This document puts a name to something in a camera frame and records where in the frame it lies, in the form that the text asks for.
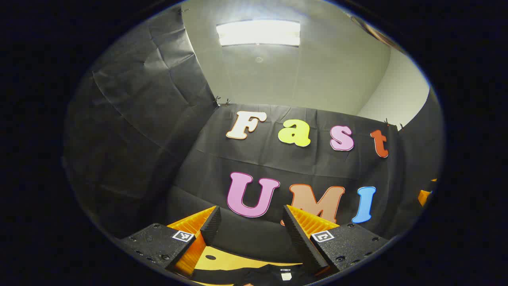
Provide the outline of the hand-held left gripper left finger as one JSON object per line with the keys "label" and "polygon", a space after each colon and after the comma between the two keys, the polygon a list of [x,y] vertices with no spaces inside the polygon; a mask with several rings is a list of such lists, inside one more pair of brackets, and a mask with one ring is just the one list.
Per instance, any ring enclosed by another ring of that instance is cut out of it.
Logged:
{"label": "hand-held left gripper left finger", "polygon": [[221,210],[213,206],[168,226],[153,223],[119,241],[135,256],[190,277],[220,223]]}

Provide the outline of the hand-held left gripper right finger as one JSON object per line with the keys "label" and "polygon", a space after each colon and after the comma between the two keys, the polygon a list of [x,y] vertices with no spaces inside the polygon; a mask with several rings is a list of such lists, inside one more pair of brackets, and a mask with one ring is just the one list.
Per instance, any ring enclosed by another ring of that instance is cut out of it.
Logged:
{"label": "hand-held left gripper right finger", "polygon": [[283,222],[305,270],[314,276],[357,266],[389,243],[358,224],[339,226],[289,205],[283,207]]}

